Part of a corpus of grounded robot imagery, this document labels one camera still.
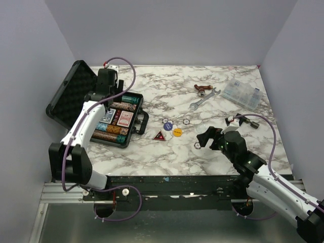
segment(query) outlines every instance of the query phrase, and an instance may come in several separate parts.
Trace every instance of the yellow chip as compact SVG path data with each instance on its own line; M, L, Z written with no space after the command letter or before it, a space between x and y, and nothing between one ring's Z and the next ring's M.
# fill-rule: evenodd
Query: yellow chip
M173 130L173 135L176 137L180 137L182 135L182 130L180 128L175 128Z

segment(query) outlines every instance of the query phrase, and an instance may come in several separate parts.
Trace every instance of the white wall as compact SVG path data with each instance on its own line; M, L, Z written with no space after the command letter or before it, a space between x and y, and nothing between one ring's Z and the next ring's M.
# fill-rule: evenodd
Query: white wall
M45 108L74 57L43 0L2 1L0 20L0 242L21 243L64 132Z
M90 65L258 65L297 0L45 0Z
M261 66L293 173L324 198L324 1L299 0Z

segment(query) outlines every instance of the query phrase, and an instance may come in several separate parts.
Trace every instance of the clear plastic container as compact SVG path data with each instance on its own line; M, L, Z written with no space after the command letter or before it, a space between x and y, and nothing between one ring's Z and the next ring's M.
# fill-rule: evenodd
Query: clear plastic container
M222 96L248 110L254 110L258 106L263 92L232 78L224 89Z

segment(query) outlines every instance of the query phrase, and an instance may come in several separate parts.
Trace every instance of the silver wrench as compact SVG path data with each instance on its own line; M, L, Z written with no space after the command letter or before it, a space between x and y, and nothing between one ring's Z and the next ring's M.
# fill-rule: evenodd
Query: silver wrench
M208 95L206 95L204 98L202 98L201 100L195 102L195 103L191 103L189 106L189 109L192 110L197 110L198 106L200 104L202 104L203 102L205 102L206 100L208 100L209 98L213 97L214 95L219 95L221 93L221 90L217 91L216 88L212 89L212 92Z

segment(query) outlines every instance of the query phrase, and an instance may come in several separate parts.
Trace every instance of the triangular warning sign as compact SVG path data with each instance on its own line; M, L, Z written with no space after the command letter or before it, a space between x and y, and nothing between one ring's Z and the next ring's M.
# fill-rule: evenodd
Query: triangular warning sign
M159 133L153 138L153 140L165 141L166 139L163 136L163 133L159 131Z

